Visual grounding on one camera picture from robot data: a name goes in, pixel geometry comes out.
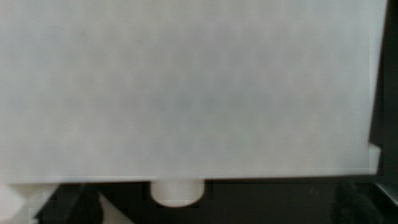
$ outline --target white cylindrical knob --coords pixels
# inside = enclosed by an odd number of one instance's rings
[[[154,180],[151,195],[156,202],[167,207],[183,207],[201,198],[204,192],[202,180]]]

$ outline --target white panel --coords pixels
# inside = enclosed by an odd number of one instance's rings
[[[385,0],[2,0],[0,180],[369,173]]]

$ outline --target white board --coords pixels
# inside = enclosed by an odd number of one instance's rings
[[[0,10],[0,181],[375,172],[385,0]]]

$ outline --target white surface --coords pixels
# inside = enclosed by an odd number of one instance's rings
[[[2,0],[0,180],[373,173],[384,7]]]

